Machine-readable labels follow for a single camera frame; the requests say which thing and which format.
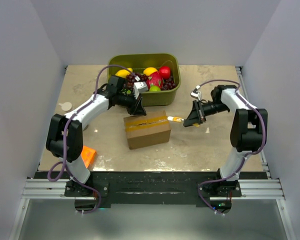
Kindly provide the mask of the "yellow utility knife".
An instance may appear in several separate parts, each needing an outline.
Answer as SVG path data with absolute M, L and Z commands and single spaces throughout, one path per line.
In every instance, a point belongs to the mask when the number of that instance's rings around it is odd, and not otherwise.
M 181 123 L 183 124 L 184 123 L 184 120 L 186 118 L 182 118 L 182 117 L 177 117 L 177 116 L 168 116 L 167 117 L 167 120 L 170 121 L 170 122 L 175 122 L 175 123 Z

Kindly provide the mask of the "brown taped cardboard box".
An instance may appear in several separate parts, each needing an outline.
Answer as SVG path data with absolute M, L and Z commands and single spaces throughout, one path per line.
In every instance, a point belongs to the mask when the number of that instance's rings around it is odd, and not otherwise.
M 171 126 L 164 110 L 123 119 L 129 149 L 136 150 L 169 142 Z

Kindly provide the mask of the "olive green plastic bin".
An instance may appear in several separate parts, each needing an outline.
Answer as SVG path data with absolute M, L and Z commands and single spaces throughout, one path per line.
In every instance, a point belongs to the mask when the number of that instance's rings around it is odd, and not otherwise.
M 177 90 L 181 85 L 180 70 L 178 60 L 169 53 L 140 53 L 123 54 L 112 57 L 108 61 L 109 65 L 120 65 L 126 68 L 132 68 L 136 73 L 142 73 L 147 67 L 156 69 L 162 66 L 168 66 L 175 83 L 175 88 L 160 92 L 144 92 L 142 94 L 142 105 L 144 107 L 167 106 L 170 105 L 176 96 Z

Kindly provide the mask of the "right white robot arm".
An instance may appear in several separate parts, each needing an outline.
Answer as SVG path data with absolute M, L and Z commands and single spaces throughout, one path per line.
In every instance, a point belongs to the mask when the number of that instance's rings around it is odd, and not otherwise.
M 192 92 L 192 109 L 183 121 L 184 127 L 199 126 L 206 117 L 222 112 L 234 113 L 230 131 L 232 149 L 226 163 L 219 169 L 220 179 L 213 183 L 213 192 L 225 196 L 231 186 L 228 181 L 239 179 L 240 172 L 251 155 L 262 151 L 267 141 L 268 112 L 250 104 L 234 85 L 217 85 L 210 93 L 212 100 L 201 99 L 200 86 Z

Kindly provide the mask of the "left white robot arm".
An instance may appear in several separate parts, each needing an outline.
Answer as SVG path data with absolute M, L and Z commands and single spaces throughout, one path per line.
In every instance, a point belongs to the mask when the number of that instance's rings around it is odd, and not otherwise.
M 56 178 L 48 178 L 51 182 L 57 181 L 67 169 L 78 181 L 75 188 L 78 193 L 89 196 L 93 192 L 94 184 L 88 180 L 90 171 L 81 157 L 83 130 L 92 120 L 116 105 L 125 107 L 132 116 L 145 116 L 141 93 L 146 92 L 148 86 L 138 76 L 135 80 L 132 94 L 124 94 L 126 79 L 112 75 L 109 82 L 97 89 L 85 103 L 65 115 L 52 116 L 45 147 L 53 156 L 62 159 L 62 167 Z

